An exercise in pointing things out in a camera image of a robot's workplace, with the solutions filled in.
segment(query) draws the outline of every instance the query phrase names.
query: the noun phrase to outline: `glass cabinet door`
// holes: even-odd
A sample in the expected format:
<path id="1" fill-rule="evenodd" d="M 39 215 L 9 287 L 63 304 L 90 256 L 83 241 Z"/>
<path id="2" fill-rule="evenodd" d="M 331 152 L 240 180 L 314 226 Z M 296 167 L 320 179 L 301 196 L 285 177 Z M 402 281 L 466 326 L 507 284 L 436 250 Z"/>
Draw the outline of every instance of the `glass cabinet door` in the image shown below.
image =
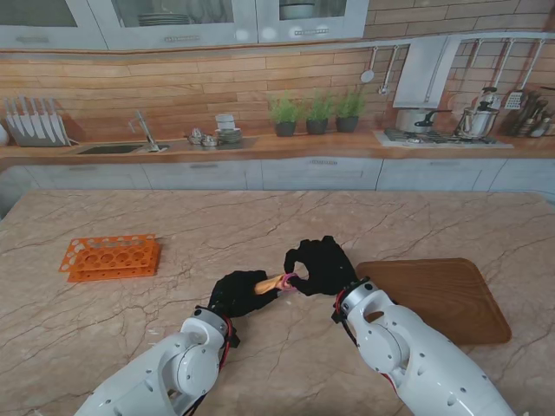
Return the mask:
<path id="1" fill-rule="evenodd" d="M 87 0 L 0 0 L 0 48 L 107 46 Z"/>
<path id="2" fill-rule="evenodd" d="M 90 0 L 110 49 L 256 43 L 255 0 Z"/>
<path id="3" fill-rule="evenodd" d="M 369 0 L 256 0 L 259 42 L 362 37 Z"/>

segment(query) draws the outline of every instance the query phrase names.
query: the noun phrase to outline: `faucet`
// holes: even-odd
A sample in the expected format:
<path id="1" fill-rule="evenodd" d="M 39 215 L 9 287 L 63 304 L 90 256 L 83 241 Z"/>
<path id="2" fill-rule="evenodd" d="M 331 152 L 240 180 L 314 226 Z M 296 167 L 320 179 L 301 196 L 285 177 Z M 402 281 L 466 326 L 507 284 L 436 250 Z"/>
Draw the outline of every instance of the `faucet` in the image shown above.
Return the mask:
<path id="1" fill-rule="evenodd" d="M 161 152 L 161 149 L 158 146 L 158 143 L 156 143 L 156 140 L 154 139 L 153 135 L 150 133 L 150 130 L 148 129 L 147 123 L 145 122 L 145 119 L 143 118 L 142 114 L 140 113 L 139 110 L 137 110 L 135 112 L 137 114 L 137 118 L 132 119 L 129 121 L 129 126 L 131 127 L 131 131 L 133 133 L 135 133 L 135 129 L 133 128 L 133 122 L 134 121 L 138 121 L 140 128 L 142 128 L 142 131 L 145 132 L 145 135 L 147 136 L 147 142 L 149 145 L 149 152 Z"/>

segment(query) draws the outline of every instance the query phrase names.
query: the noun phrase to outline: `kitchen sink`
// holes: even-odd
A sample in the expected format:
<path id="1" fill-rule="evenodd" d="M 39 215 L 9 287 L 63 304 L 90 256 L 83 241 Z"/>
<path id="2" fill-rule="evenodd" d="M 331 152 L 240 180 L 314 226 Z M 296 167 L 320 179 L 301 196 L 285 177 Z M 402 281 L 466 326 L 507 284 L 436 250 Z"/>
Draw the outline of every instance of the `kitchen sink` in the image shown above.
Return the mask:
<path id="1" fill-rule="evenodd" d="M 158 145 L 160 150 L 166 150 L 170 146 L 169 145 Z M 122 154 L 122 153 L 149 153 L 147 150 L 148 146 L 144 144 L 136 144 L 136 145 L 99 145 L 90 147 L 89 149 L 85 149 L 77 154 Z"/>

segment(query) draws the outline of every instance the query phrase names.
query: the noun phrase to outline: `green herb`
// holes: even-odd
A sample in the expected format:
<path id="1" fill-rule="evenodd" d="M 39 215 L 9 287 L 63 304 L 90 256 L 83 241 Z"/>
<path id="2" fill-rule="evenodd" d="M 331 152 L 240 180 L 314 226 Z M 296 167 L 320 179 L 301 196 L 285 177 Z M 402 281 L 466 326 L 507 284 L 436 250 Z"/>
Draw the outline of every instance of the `green herb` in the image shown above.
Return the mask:
<path id="1" fill-rule="evenodd" d="M 306 118 L 308 120 L 326 120 L 331 116 L 332 111 L 333 101 L 330 95 L 321 96 L 317 93 Z"/>
<path id="2" fill-rule="evenodd" d="M 348 92 L 339 100 L 336 107 L 337 117 L 357 117 L 364 109 L 364 98 L 360 93 Z"/>
<path id="3" fill-rule="evenodd" d="M 299 106 L 285 95 L 279 100 L 272 100 L 270 105 L 270 117 L 276 124 L 295 122 L 299 119 L 301 110 Z"/>

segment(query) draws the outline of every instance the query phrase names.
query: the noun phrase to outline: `marble countertop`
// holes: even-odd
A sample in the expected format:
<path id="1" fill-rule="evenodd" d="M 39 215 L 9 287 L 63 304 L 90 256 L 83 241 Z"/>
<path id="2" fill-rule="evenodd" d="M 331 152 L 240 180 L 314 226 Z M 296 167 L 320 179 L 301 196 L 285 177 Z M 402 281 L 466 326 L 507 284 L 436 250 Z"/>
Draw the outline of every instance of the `marble countertop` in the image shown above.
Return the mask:
<path id="1" fill-rule="evenodd" d="M 72 237 L 156 233 L 158 275 L 67 283 Z M 513 339 L 464 348 L 515 412 L 555 408 L 555 211 L 508 193 L 33 191 L 0 222 L 0 415 L 73 415 L 98 384 L 179 330 L 233 270 L 282 271 L 304 238 L 336 237 L 362 261 L 465 257 Z M 333 300 L 286 293 L 235 321 L 232 350 L 197 414 L 410 411 L 370 371 Z"/>

